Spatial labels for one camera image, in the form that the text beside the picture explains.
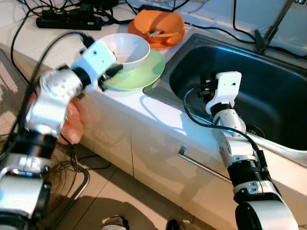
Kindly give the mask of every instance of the cabinet handle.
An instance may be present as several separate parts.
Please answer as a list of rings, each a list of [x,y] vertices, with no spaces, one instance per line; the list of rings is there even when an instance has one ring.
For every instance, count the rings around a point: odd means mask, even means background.
[[[195,161],[195,160],[192,159],[191,157],[188,157],[188,156],[184,155],[184,153],[185,153],[186,150],[187,150],[186,147],[181,146],[181,148],[180,148],[180,150],[179,150],[179,152],[178,152],[178,156],[180,156],[180,157],[182,157],[183,159],[185,159],[185,160],[191,162],[192,164],[195,164],[196,166],[198,166],[198,167],[204,169],[205,171],[209,172],[209,173],[212,174],[213,176],[216,176],[216,177],[222,179],[223,181],[226,181],[226,182],[232,184],[231,180],[230,180],[228,177],[225,177],[224,175],[218,173],[217,171],[214,171],[214,170],[208,168],[207,166],[204,166],[203,164],[201,164],[201,163]]]

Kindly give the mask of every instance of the stainless steel sink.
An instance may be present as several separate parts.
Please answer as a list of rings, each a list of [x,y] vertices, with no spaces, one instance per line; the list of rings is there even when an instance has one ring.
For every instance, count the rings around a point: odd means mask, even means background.
[[[235,109],[258,143],[307,165],[307,71],[249,50],[193,34],[167,63],[154,85],[144,93],[183,110],[185,93],[200,84],[200,75],[212,79],[218,72],[242,73]],[[194,92],[187,99],[193,114],[211,122]]]

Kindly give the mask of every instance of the wall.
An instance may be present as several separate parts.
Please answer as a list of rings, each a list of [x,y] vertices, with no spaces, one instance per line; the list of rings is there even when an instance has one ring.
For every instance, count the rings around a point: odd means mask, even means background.
[[[172,8],[173,0],[130,0],[136,7],[142,4]],[[202,26],[224,28],[237,36],[249,40],[244,34],[232,29],[233,0],[196,0],[189,2],[177,12],[184,20]],[[273,23],[286,0],[237,0],[236,26],[253,33],[259,29],[262,34]],[[282,46],[300,54],[307,53],[307,7],[293,3],[275,35],[272,45]]]

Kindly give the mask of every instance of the tiled floor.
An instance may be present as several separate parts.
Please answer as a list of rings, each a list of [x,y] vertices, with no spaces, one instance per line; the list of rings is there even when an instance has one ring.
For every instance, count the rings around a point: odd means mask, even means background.
[[[78,158],[94,154],[81,145],[77,145],[75,151]],[[81,165],[103,167],[107,161],[94,157],[84,159]],[[112,215],[127,218],[131,230],[165,230],[169,219],[187,219],[203,230],[213,230],[114,165],[90,171],[90,176],[88,187],[65,215],[58,230],[99,230],[102,221]]]

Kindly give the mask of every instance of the power strip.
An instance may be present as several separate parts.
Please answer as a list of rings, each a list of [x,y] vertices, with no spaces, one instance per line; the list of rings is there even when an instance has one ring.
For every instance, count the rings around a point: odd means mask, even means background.
[[[72,30],[101,30],[101,17],[94,16],[93,6],[83,4],[71,11],[47,10],[36,19],[38,28],[72,29]]]

